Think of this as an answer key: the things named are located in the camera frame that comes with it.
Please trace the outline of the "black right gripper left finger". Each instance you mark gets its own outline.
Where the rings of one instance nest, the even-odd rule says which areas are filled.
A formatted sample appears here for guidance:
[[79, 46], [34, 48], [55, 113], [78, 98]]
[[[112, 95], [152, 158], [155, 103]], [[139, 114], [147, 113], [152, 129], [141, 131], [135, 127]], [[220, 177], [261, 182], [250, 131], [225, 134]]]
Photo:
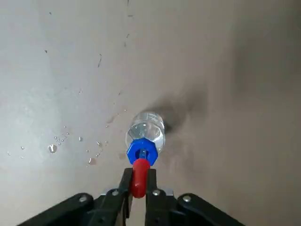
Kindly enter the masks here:
[[129, 218], [133, 170], [126, 168], [117, 188], [98, 198], [78, 193], [20, 223], [21, 226], [124, 226]]

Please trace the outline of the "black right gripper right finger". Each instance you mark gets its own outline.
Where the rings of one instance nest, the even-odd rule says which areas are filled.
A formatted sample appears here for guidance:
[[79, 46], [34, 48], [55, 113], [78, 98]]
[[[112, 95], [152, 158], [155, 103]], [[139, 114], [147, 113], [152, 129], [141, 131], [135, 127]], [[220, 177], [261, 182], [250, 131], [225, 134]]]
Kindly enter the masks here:
[[175, 198], [157, 187], [156, 170], [146, 181], [146, 226], [241, 226], [238, 220], [192, 193]]

